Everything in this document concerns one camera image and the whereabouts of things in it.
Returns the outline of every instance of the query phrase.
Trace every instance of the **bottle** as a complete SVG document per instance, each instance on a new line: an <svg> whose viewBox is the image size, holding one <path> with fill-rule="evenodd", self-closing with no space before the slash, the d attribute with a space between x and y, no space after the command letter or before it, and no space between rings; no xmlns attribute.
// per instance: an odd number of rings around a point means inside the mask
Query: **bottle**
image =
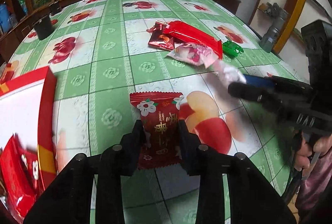
<svg viewBox="0 0 332 224"><path fill-rule="evenodd" d="M25 0L18 0L20 6L22 7L24 13L27 15L28 14L28 10L27 10L27 6L25 5Z"/></svg>

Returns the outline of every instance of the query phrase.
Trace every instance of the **black plant pot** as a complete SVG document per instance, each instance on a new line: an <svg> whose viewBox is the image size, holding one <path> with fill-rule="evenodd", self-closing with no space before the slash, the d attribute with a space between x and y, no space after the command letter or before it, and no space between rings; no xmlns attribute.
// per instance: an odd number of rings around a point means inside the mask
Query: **black plant pot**
<svg viewBox="0 0 332 224"><path fill-rule="evenodd" d="M47 38L51 33L54 32L54 28L51 23L49 15L46 15L36 21L33 25L39 40Z"/></svg>

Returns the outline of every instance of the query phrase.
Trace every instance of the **gold ribbon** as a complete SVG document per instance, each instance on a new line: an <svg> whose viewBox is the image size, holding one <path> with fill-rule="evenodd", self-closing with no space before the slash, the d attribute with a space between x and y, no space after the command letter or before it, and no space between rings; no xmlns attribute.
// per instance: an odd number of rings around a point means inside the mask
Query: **gold ribbon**
<svg viewBox="0 0 332 224"><path fill-rule="evenodd" d="M0 90L1 90L3 93L8 93L8 92L9 92L9 88L8 88L8 86L7 86L6 83L0 84Z"/></svg>

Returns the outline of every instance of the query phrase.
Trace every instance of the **green plastic item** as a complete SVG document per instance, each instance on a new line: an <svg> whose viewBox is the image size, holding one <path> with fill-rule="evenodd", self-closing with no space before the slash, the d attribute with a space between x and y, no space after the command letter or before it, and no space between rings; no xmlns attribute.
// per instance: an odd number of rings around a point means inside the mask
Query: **green plastic item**
<svg viewBox="0 0 332 224"><path fill-rule="evenodd" d="M222 52L232 57L237 57L239 53L244 52L244 50L241 46L229 40L222 44Z"/></svg>

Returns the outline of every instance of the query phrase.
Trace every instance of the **white flower print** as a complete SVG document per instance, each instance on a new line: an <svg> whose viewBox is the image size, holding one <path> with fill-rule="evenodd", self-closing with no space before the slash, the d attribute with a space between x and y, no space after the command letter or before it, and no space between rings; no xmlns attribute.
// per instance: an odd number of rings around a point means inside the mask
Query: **white flower print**
<svg viewBox="0 0 332 224"><path fill-rule="evenodd" d="M177 109L180 109L180 104L181 104L181 101L184 99L184 96L179 96L179 97L176 97L174 98L173 100L176 102L176 108Z"/></svg>
<svg viewBox="0 0 332 224"><path fill-rule="evenodd" d="M152 159L152 156L150 156L150 155L146 155L146 154L145 154L145 155L144 155L144 159L145 159L145 160L151 160L151 159Z"/></svg>
<svg viewBox="0 0 332 224"><path fill-rule="evenodd" d="M24 166L25 166L26 168L28 168L27 158L25 157L25 154L22 154L22 155L21 155L21 158L22 158L22 161L23 161L23 163L24 163Z"/></svg>
<svg viewBox="0 0 332 224"><path fill-rule="evenodd" d="M147 116L149 113L156 111L156 106L153 101L142 101L137 105L137 108L141 111L142 116Z"/></svg>
<svg viewBox="0 0 332 224"><path fill-rule="evenodd" d="M34 175L35 180L39 179L38 161L37 160L32 162L32 174Z"/></svg>

